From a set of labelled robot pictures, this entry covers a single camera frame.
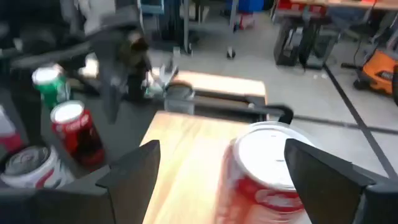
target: gray floor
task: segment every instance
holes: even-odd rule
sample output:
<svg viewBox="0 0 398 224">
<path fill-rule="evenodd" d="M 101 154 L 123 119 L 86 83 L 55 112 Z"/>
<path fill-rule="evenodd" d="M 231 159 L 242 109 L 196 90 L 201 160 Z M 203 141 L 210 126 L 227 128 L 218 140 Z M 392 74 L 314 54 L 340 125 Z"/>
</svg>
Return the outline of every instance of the gray floor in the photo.
<svg viewBox="0 0 398 224">
<path fill-rule="evenodd" d="M 257 15 L 255 28 L 239 31 L 234 37 L 237 56 L 226 59 L 226 37 L 208 34 L 194 47 L 191 57 L 177 58 L 180 69 L 207 72 L 230 77 L 263 81 L 270 103 L 284 103 L 296 114 L 356 124 L 341 96 L 324 71 L 303 71 L 301 68 L 278 68 L 273 47 L 278 26 L 267 15 Z M 352 86 L 356 76 L 340 68 L 341 62 L 352 62 L 354 43 L 340 43 L 333 50 L 328 65 L 367 126 L 398 130 L 398 108 L 389 97 Z M 160 65 L 168 53 L 152 51 L 154 65 Z M 387 176 L 365 135 L 358 129 L 295 120 L 293 125 L 304 130 L 320 148 L 351 161 L 365 169 Z M 398 170 L 398 135 L 372 132 L 383 153 Z M 310 223 L 304 218 L 302 223 Z"/>
</svg>

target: wheel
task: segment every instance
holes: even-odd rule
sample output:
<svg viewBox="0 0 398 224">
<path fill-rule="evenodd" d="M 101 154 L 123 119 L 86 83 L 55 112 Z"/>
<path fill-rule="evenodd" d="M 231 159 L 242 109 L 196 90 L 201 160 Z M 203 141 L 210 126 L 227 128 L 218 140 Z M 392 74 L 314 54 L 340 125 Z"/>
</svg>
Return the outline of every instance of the wheel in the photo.
<svg viewBox="0 0 398 224">
<path fill-rule="evenodd" d="M 191 55 L 192 54 L 192 44 L 188 44 L 188 49 L 187 49 L 187 54 Z"/>
<path fill-rule="evenodd" d="M 236 55 L 235 50 L 232 47 L 228 47 L 228 50 L 226 52 L 226 58 L 232 60 L 235 58 L 235 55 Z"/>
<path fill-rule="evenodd" d="M 365 90 L 369 87 L 369 84 L 361 80 L 355 80 L 353 86 L 356 90 Z"/>
</svg>

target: table leg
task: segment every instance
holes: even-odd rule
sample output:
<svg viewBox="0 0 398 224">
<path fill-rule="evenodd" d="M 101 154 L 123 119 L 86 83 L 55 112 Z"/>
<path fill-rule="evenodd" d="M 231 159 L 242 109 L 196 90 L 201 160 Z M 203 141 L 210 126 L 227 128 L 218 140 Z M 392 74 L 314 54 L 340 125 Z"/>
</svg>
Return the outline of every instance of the table leg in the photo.
<svg viewBox="0 0 398 224">
<path fill-rule="evenodd" d="M 235 24 L 236 24 L 236 14 L 238 11 L 238 4 L 239 0 L 232 0 L 232 7 L 231 7 L 231 16 L 229 17 L 229 37 L 228 37 L 228 49 L 227 49 L 227 57 L 228 58 L 234 58 L 235 57 L 235 51 L 233 49 L 233 35 L 234 35 L 234 30 L 235 30 Z"/>
<path fill-rule="evenodd" d="M 189 46 L 189 4 L 190 0 L 184 0 L 184 38 L 183 47 L 184 51 L 188 54 L 191 53 L 191 48 Z"/>
</svg>

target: coca-cola can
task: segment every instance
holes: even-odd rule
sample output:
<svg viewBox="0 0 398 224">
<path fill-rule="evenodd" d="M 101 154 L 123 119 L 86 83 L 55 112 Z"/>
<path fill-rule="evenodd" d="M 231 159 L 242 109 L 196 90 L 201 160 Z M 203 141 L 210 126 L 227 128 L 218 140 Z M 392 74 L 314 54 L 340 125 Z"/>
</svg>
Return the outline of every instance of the coca-cola can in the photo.
<svg viewBox="0 0 398 224">
<path fill-rule="evenodd" d="M 284 157 L 288 138 L 313 146 L 303 134 L 278 122 L 252 124 L 230 145 L 215 223 L 292 223 L 303 215 Z"/>
<path fill-rule="evenodd" d="M 0 144 L 8 152 L 15 152 L 23 145 L 21 135 L 17 132 L 14 123 L 9 119 L 2 105 L 0 105 Z"/>
<path fill-rule="evenodd" d="M 53 131 L 77 163 L 94 169 L 104 162 L 104 147 L 90 112 L 80 101 L 59 104 L 51 111 Z"/>
<path fill-rule="evenodd" d="M 1 164 L 0 178 L 10 187 L 37 189 L 59 188 L 75 179 L 56 150 L 46 146 L 29 146 L 8 157 Z"/>
</svg>

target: blue container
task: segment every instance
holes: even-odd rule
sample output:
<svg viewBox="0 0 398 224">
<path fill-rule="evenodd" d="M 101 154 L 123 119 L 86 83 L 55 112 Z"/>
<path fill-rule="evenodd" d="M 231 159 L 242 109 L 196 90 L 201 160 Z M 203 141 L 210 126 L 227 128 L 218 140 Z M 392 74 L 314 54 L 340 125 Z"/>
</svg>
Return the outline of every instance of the blue container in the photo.
<svg viewBox="0 0 398 224">
<path fill-rule="evenodd" d="M 259 12 L 264 7 L 264 1 L 267 0 L 239 0 L 239 12 Z M 232 1 L 229 1 L 229 10 L 231 10 Z"/>
</svg>

